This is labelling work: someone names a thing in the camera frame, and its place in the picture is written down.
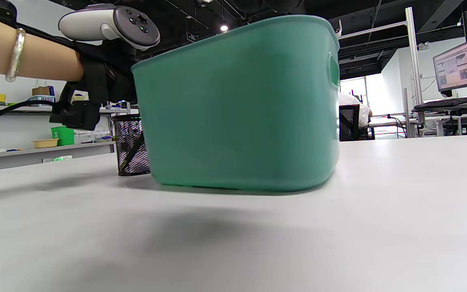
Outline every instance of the paper bag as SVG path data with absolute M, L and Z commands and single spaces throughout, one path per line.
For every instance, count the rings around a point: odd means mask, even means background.
M 34 95 L 50 95 L 54 96 L 54 87 L 53 86 L 47 86 L 46 81 L 44 81 L 44 86 L 39 86 L 39 80 L 35 82 L 35 87 L 32 89 L 32 96 Z

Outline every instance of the exit sign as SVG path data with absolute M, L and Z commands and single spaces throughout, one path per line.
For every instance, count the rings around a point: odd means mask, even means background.
M 193 35 L 193 34 L 187 32 L 187 40 L 192 41 L 194 43 L 194 42 L 198 41 L 199 38 L 198 38 L 197 35 Z

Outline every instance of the white shirt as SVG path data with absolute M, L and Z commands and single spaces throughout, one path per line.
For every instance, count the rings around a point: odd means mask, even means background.
M 363 128 L 368 124 L 368 114 L 370 109 L 354 96 L 339 92 L 338 105 L 360 105 L 360 118 L 358 119 L 358 126 Z

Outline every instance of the human arm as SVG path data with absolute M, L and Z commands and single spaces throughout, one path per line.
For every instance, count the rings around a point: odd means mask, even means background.
M 0 22 L 0 74 L 7 73 L 14 46 L 15 29 Z M 34 35 L 26 35 L 18 76 L 79 81 L 83 74 L 76 51 Z

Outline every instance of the monitor screen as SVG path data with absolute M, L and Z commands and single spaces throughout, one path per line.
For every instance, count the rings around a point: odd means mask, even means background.
M 467 43 L 433 57 L 439 91 L 467 87 Z

